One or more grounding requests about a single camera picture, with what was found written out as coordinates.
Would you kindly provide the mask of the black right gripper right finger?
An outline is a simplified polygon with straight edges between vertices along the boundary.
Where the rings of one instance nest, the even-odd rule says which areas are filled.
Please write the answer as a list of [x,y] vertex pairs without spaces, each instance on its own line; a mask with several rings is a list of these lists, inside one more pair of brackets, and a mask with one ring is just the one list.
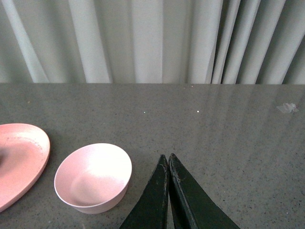
[[175,154],[169,157],[169,195],[176,229],[239,228],[206,194]]

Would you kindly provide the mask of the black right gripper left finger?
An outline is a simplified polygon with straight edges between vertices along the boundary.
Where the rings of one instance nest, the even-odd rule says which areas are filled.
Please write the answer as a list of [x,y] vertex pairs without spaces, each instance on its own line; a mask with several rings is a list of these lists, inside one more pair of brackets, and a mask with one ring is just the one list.
[[121,229],[165,229],[167,228],[169,196],[169,165],[165,155],[158,163]]

